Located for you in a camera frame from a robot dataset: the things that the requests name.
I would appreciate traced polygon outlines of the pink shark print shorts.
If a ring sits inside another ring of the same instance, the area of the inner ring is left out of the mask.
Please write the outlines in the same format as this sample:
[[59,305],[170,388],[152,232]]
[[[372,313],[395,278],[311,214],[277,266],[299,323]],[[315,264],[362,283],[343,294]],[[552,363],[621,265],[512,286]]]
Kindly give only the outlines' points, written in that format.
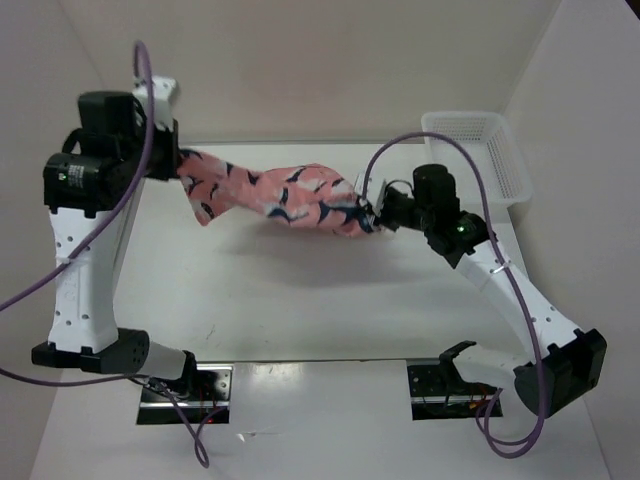
[[178,177],[202,226],[245,209],[286,227],[343,237],[381,231],[354,186],[321,164],[257,171],[196,150],[182,150],[179,158]]

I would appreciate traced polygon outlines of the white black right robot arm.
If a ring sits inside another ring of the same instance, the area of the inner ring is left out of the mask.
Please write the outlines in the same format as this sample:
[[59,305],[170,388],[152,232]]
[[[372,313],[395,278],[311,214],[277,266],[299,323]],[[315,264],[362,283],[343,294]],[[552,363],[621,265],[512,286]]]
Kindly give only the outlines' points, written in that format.
[[424,234],[430,248],[466,278],[511,326],[525,353],[510,357],[463,341],[445,350],[440,385],[460,393],[499,371],[496,387],[512,389],[535,415],[549,418],[592,390],[599,381],[607,342],[597,330],[585,331],[564,316],[517,268],[488,223],[465,211],[453,175],[443,165],[413,172],[412,191],[391,183],[371,183],[367,200],[378,224]]

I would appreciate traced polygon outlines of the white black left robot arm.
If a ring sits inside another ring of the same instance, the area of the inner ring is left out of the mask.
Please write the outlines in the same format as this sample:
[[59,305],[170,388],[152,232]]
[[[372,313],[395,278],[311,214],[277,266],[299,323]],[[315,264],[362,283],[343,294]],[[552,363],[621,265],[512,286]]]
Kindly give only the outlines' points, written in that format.
[[54,234],[55,311],[47,339],[32,348],[38,366],[144,376],[185,400],[200,385],[192,353],[118,326],[114,292],[145,179],[176,178],[174,86],[148,96],[93,91],[77,101],[81,125],[43,170],[44,204]]

